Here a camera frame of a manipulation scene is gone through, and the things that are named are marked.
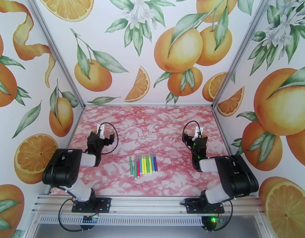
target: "orange slice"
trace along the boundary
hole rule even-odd
[[[60,19],[69,22],[84,20],[91,12],[94,0],[40,0],[43,5]]]
[[[14,168],[19,179],[27,184],[40,182],[42,172],[57,148],[57,142],[47,134],[36,134],[25,139],[14,157]]]
[[[143,98],[149,91],[150,79],[147,71],[140,66],[133,87],[125,97],[125,102],[135,102]]]
[[[242,103],[244,91],[245,91],[245,86],[239,89],[229,99],[220,102],[217,105],[217,110],[219,111],[219,113],[224,117],[229,117],[233,115],[238,110],[240,104]]]
[[[305,238],[305,191],[288,179],[275,178],[278,180],[273,182],[265,203],[271,227],[279,238]]]
[[[213,99],[215,98],[217,92],[219,91],[219,88],[222,85],[222,82],[226,76],[227,72],[221,72],[216,74],[215,76],[211,77],[209,80],[209,96]]]

